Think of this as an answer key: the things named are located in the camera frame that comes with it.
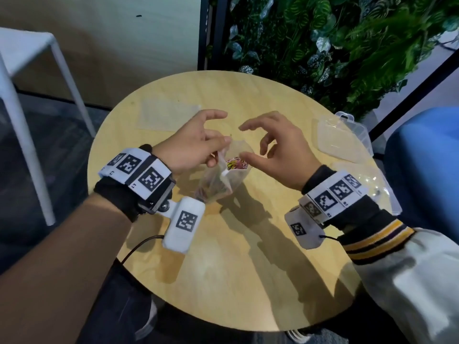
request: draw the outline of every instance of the striped cuff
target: striped cuff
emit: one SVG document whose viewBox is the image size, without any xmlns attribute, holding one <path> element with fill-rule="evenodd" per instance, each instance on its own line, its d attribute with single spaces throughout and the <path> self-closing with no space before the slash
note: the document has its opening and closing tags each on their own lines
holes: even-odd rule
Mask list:
<svg viewBox="0 0 459 344">
<path fill-rule="evenodd" d="M 358 265 L 373 263 L 403 248 L 415 231 L 382 210 L 364 226 L 338 238 Z"/>
</svg>

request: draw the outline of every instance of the yellow stripe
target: yellow stripe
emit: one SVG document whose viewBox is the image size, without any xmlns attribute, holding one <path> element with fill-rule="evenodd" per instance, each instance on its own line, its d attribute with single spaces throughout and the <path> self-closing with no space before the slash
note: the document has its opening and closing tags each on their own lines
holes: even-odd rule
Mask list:
<svg viewBox="0 0 459 344">
<path fill-rule="evenodd" d="M 376 248 L 372 248 L 371 250 L 366 252 L 360 252 L 359 254 L 349 254 L 349 257 L 352 260 L 363 260 L 366 258 L 375 257 L 401 244 L 402 242 L 404 242 L 406 238 L 410 237 L 410 235 L 414 233 L 415 231 L 412 228 L 406 227 L 403 231 L 401 231 L 399 234 L 397 234 L 395 237 L 393 237 L 386 243 L 379 245 Z"/>
<path fill-rule="evenodd" d="M 381 240 L 384 237 L 387 237 L 390 233 L 392 233 L 395 229 L 397 229 L 401 225 L 403 225 L 403 223 L 399 220 L 392 221 L 382 230 L 373 234 L 370 237 L 365 238 L 364 240 L 360 240 L 357 243 L 352 243 L 349 245 L 343 245 L 344 251 L 357 250 L 359 248 L 363 248 L 365 246 L 371 245 L 375 243 L 376 241 Z"/>
</svg>

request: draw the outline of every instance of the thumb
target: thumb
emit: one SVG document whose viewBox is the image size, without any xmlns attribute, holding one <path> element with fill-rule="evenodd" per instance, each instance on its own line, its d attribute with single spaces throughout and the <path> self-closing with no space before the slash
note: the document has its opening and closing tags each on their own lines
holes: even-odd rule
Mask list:
<svg viewBox="0 0 459 344">
<path fill-rule="evenodd" d="M 230 143 L 231 136 L 221 136 L 218 138 L 212 138 L 210 140 L 207 140 L 205 141 L 206 153 L 209 155 L 210 153 L 222 150 Z"/>
<path fill-rule="evenodd" d="M 243 161 L 246 161 L 252 167 L 257 168 L 271 176 L 271 161 L 269 159 L 258 156 L 252 152 L 241 152 L 239 156 Z"/>
</svg>

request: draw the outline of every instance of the white chair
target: white chair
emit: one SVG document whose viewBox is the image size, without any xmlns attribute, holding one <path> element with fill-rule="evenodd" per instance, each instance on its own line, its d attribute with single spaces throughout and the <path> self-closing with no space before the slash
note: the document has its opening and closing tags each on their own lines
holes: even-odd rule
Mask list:
<svg viewBox="0 0 459 344">
<path fill-rule="evenodd" d="M 0 98 L 3 99 L 11 119 L 11 124 L 19 140 L 22 153 L 26 159 L 44 219 L 46 224 L 51 226 L 55 223 L 55 217 L 49 192 L 46 188 L 46 182 L 44 181 L 43 172 L 30 136 L 24 112 L 11 81 L 11 77 L 18 73 L 20 69 L 26 66 L 39 53 L 47 49 L 48 46 L 51 47 L 54 58 L 72 93 L 78 110 L 83 116 L 89 133 L 92 137 L 95 137 L 94 126 L 89 118 L 88 111 L 84 106 L 83 99 L 78 92 L 75 81 L 72 78 L 54 35 L 48 32 L 30 32 L 0 27 Z"/>
</svg>

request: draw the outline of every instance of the shoe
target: shoe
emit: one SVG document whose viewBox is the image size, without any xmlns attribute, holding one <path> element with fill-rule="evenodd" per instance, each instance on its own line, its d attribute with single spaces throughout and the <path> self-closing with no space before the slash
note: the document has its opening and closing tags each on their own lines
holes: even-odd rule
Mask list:
<svg viewBox="0 0 459 344">
<path fill-rule="evenodd" d="M 290 331 L 285 331 L 285 334 L 295 343 L 304 344 L 309 341 L 313 335 L 312 334 L 301 334 L 297 329 Z"/>
</svg>

